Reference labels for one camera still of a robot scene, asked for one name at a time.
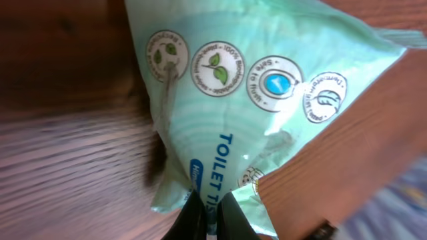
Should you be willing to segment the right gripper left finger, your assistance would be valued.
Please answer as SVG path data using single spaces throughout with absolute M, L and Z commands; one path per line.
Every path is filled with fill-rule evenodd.
M 206 240 L 205 206 L 198 193 L 192 191 L 170 230 L 161 240 Z

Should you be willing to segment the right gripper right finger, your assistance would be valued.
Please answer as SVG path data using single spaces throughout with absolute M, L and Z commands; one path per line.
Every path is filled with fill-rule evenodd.
M 224 195 L 218 205 L 217 220 L 218 240 L 260 240 L 232 192 Z

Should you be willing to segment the light teal snack packet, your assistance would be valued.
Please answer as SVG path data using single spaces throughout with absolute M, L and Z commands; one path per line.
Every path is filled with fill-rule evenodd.
M 381 29 L 321 1 L 126 0 L 165 175 L 152 210 L 195 191 L 217 231 L 232 193 L 256 233 L 276 236 L 258 195 L 409 49 L 420 31 Z

